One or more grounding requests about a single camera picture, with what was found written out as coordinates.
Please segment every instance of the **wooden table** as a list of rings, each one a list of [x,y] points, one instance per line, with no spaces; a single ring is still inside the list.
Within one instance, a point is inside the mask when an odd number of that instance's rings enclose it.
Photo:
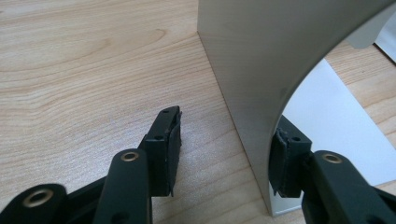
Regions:
[[[174,198],[155,223],[304,223],[268,216],[196,33],[198,0],[0,2],[0,208],[41,183],[106,175],[157,113],[183,111]],[[376,48],[327,57],[396,146],[396,69]],[[381,187],[396,193],[396,182]]]

